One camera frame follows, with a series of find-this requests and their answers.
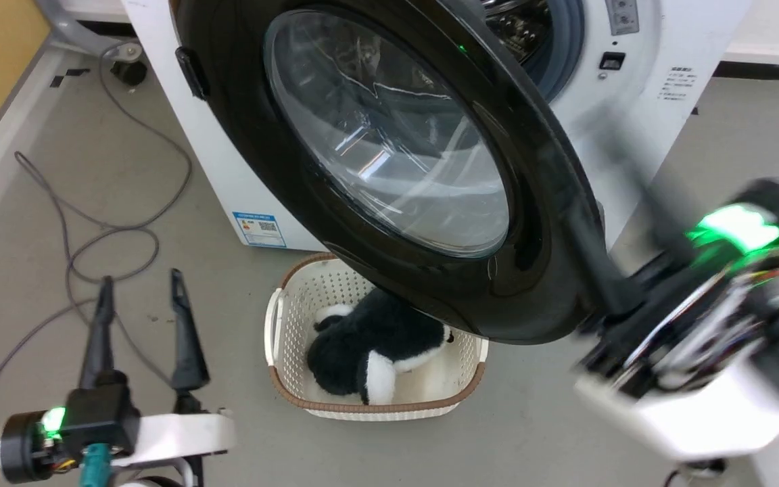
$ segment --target stuffed toy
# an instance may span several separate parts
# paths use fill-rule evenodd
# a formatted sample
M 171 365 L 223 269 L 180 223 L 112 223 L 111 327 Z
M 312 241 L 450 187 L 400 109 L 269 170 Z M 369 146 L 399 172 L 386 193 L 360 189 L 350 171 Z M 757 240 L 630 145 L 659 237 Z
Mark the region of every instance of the stuffed toy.
M 448 326 L 380 289 L 354 308 L 319 309 L 315 321 L 309 370 L 324 391 L 359 394 L 363 404 L 392 404 L 396 374 L 427 363 L 454 339 Z

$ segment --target green led light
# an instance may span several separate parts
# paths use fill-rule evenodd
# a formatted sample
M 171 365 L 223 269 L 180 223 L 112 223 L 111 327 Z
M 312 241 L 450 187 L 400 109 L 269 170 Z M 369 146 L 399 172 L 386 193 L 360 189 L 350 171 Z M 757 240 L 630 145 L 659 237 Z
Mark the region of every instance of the green led light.
M 59 429 L 62 428 L 62 419 L 65 419 L 64 407 L 53 407 L 53 409 L 44 413 L 41 417 L 41 426 L 47 432 L 47 436 L 52 438 L 59 434 Z
M 713 232 L 727 238 L 745 254 L 760 250 L 779 238 L 779 228 L 765 221 L 763 215 L 748 210 L 740 204 L 733 204 L 710 213 L 688 236 L 698 244 L 711 241 Z

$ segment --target gray floor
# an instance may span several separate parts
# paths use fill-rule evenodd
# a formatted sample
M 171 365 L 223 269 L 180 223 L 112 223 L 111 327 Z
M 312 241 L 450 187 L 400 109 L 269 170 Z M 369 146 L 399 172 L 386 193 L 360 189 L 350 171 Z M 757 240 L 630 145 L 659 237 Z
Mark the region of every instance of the gray floor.
M 111 221 L 130 222 L 163 204 L 183 173 L 175 154 L 123 120 L 93 75 L 68 78 L 61 89 L 43 135 L 25 147 L 53 186 Z M 127 107 L 185 140 L 155 80 L 133 95 L 117 92 Z M 714 204 L 746 179 L 779 173 L 779 83 L 715 80 L 699 110 L 667 165 L 701 201 Z M 75 243 L 97 232 L 69 220 Z M 49 200 L 19 176 L 0 204 L 0 360 L 35 323 L 65 305 L 57 225 Z M 199 395 L 207 407 L 233 410 L 240 441 L 228 455 L 208 461 L 209 485 L 652 487 L 670 469 L 577 400 L 569 368 L 586 348 L 569 339 L 539 348 L 495 346 L 476 393 L 441 419 L 312 418 L 273 390 L 260 326 L 266 299 L 303 254 L 243 247 L 199 167 L 183 199 L 152 228 L 162 240 L 158 262 L 118 287 L 117 305 L 135 339 L 169 370 L 167 269 L 185 272 L 214 374 Z M 628 266 L 638 261 L 631 255 L 637 250 L 633 235 L 628 232 L 616 247 Z M 116 274 L 148 252 L 142 235 L 120 235 L 87 255 L 81 268 Z M 78 296 L 94 293 L 78 287 Z M 62 401 L 74 386 L 84 338 L 83 326 L 66 317 L 26 346 L 0 382 L 0 425 L 9 414 Z M 120 337 L 114 346 L 143 413 L 168 412 L 170 392 Z M 71 475 L 46 485 L 75 482 Z

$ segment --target white baseboard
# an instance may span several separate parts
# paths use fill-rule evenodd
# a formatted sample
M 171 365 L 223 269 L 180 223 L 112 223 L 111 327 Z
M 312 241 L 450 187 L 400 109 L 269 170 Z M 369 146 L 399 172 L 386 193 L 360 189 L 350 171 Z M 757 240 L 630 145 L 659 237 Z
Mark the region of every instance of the white baseboard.
M 129 24 L 121 0 L 61 0 L 62 7 L 77 20 Z
M 752 64 L 779 64 L 779 46 L 732 43 L 726 50 L 723 60 L 752 62 Z
M 31 148 L 59 99 L 61 91 L 49 87 L 53 75 L 78 58 L 77 53 L 47 49 L 0 117 L 0 200 L 19 170 L 11 153 Z

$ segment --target brown basket rim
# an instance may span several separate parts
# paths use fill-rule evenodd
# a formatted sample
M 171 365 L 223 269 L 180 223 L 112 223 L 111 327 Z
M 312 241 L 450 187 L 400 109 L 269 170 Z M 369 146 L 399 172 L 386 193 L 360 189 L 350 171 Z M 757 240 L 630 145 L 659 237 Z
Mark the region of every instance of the brown basket rim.
M 333 254 L 330 253 L 315 254 L 313 256 L 309 256 L 308 258 L 303 259 L 302 261 L 298 262 L 296 265 L 291 267 L 290 271 L 288 271 L 287 274 L 285 274 L 284 278 L 281 280 L 281 289 L 284 289 L 284 287 L 287 286 L 288 281 L 291 280 L 293 275 L 296 274 L 296 272 L 299 271 L 300 269 L 306 267 L 306 265 L 315 262 L 322 262 L 322 261 L 328 261 L 334 259 L 338 259 L 337 256 L 334 256 Z M 303 400 L 303 398 L 297 397 L 296 395 L 293 394 L 293 392 L 290 392 L 287 390 L 287 388 L 285 388 L 284 384 L 281 382 L 281 376 L 279 376 L 279 371 L 275 367 L 275 365 L 269 366 L 269 377 L 270 379 L 272 379 L 273 386 L 275 386 L 275 390 L 277 390 L 278 393 L 281 394 L 281 397 L 284 397 L 285 400 L 293 404 L 295 407 L 300 407 L 302 409 L 311 409 L 313 411 L 327 411 L 329 413 L 358 413 L 358 414 L 410 413 L 414 411 L 426 411 L 430 409 L 442 409 L 444 407 L 454 406 L 455 404 L 458 404 L 461 401 L 466 400 L 466 398 L 473 393 L 474 389 L 476 389 L 477 386 L 479 385 L 479 381 L 483 378 L 483 373 L 485 372 L 486 372 L 486 363 L 478 363 L 476 369 L 474 369 L 473 371 L 473 377 L 471 378 L 471 381 L 467 383 L 465 388 L 461 391 L 458 391 L 457 394 L 452 395 L 448 398 L 443 398 L 442 400 L 430 400 L 426 402 L 415 402 L 415 403 L 408 403 L 408 404 L 387 404 L 386 406 L 367 406 L 367 404 L 331 404 L 325 402 Z

